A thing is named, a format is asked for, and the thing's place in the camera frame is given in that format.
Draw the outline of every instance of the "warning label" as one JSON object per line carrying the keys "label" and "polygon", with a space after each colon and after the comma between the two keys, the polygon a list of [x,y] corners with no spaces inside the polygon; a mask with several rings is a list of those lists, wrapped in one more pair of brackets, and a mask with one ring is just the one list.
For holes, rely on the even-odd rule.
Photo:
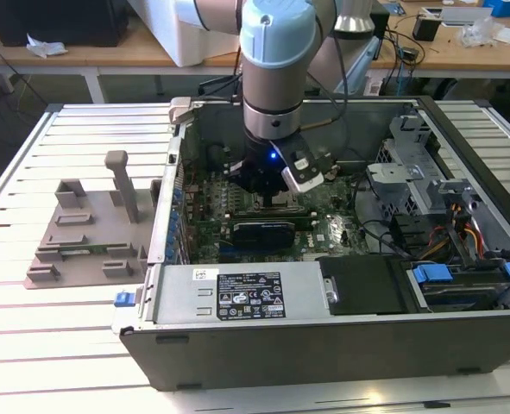
{"label": "warning label", "polygon": [[279,273],[219,274],[217,316],[222,321],[286,317]]}

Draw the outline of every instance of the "floor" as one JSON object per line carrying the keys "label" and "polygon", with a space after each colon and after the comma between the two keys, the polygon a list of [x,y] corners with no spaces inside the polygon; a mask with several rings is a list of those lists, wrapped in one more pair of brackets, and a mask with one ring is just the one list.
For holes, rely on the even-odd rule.
{"label": "floor", "polygon": [[[198,83],[207,77],[172,76],[163,79],[165,93],[158,96],[152,76],[108,76],[103,77],[103,85],[109,102],[112,103],[140,103],[166,102],[176,96],[197,95]],[[44,104],[36,98],[25,84],[14,77],[15,91],[7,96],[0,93],[0,175],[9,164],[20,144],[27,138],[28,133],[44,111]],[[84,80],[78,76],[34,76],[29,84],[49,103],[58,104],[88,104],[90,94]],[[428,93],[429,84],[423,92]],[[510,83],[499,87],[496,84],[488,86],[492,90],[491,102],[502,115],[510,121]],[[465,91],[457,85],[449,92],[447,98],[467,99],[471,91],[480,90],[470,86]]]}

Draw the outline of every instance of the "barcode sticker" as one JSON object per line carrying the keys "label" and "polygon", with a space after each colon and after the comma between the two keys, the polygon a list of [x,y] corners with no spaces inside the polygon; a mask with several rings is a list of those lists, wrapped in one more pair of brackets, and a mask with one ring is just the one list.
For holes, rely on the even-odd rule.
{"label": "barcode sticker", "polygon": [[218,269],[193,269],[193,280],[216,280]]}

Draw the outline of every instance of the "computer tower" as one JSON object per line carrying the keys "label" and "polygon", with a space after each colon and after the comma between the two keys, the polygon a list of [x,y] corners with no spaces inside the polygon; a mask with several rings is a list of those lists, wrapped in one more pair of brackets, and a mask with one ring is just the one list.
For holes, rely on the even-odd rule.
{"label": "computer tower", "polygon": [[0,40],[24,46],[27,34],[66,45],[117,46],[128,26],[126,0],[0,0]]}

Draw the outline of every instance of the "wooden desk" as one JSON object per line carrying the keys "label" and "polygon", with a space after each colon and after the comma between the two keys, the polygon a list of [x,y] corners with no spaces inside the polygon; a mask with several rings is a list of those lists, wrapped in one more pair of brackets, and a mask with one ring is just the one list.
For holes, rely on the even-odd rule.
{"label": "wooden desk", "polygon": [[[422,5],[440,6],[440,4],[440,2],[403,2],[402,6],[406,10],[406,16],[416,16]],[[415,18],[402,20],[397,27],[397,22],[400,19],[400,17],[391,17],[389,27],[412,37]],[[496,20],[510,28],[510,18]],[[459,28],[446,28],[441,25],[438,28],[435,41],[420,42],[425,48],[425,60],[419,65],[414,76],[433,78],[435,76],[432,76],[432,74],[435,71],[449,71],[455,73],[449,75],[449,77],[454,78],[510,78],[510,45],[498,42],[496,47],[464,48],[456,42],[456,34],[459,30]],[[406,39],[401,39],[400,44],[416,47],[413,42]],[[394,48],[387,41],[381,49],[380,58],[374,62],[372,68],[390,69],[393,63]],[[491,72],[500,72],[503,76],[492,76]]]}
{"label": "wooden desk", "polygon": [[[440,2],[403,3],[408,16],[418,14],[422,5]],[[399,17],[391,17],[394,28]],[[412,35],[415,19],[399,23],[397,30]],[[498,19],[510,27],[509,19]],[[425,43],[425,61],[414,72],[415,77],[427,78],[510,78],[510,45],[463,48],[455,41],[458,28],[440,27],[434,42]],[[401,44],[411,44],[401,40]],[[203,65],[177,67],[141,21],[133,19],[119,47],[69,47],[69,53],[42,59],[24,47],[3,47],[0,52],[19,73],[78,74],[85,78],[92,102],[105,102],[100,75],[224,75],[232,72],[235,54],[207,59]],[[383,79],[394,66],[394,49],[386,42],[380,58],[372,63],[369,77]],[[0,74],[13,72],[0,58]]]}

